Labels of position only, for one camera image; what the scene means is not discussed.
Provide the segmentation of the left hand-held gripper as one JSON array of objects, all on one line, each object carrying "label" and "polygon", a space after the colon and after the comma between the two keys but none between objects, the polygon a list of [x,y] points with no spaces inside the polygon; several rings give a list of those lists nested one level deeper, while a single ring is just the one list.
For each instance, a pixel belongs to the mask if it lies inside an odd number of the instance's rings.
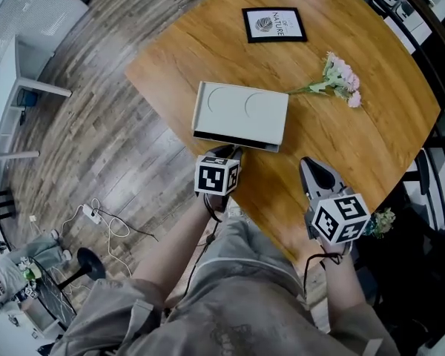
[{"label": "left hand-held gripper", "polygon": [[194,191],[227,196],[237,187],[243,149],[237,146],[233,151],[233,145],[221,145],[208,150],[206,155],[197,157]]}]

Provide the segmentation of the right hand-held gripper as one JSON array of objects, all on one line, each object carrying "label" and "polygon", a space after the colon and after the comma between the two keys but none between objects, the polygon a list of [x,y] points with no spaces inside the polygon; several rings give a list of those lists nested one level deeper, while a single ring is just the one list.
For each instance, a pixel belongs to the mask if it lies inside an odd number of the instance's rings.
[{"label": "right hand-held gripper", "polygon": [[329,245],[358,239],[371,218],[362,195],[343,188],[339,173],[320,160],[303,157],[299,172],[304,194],[309,198],[305,214],[309,238],[320,238]]}]

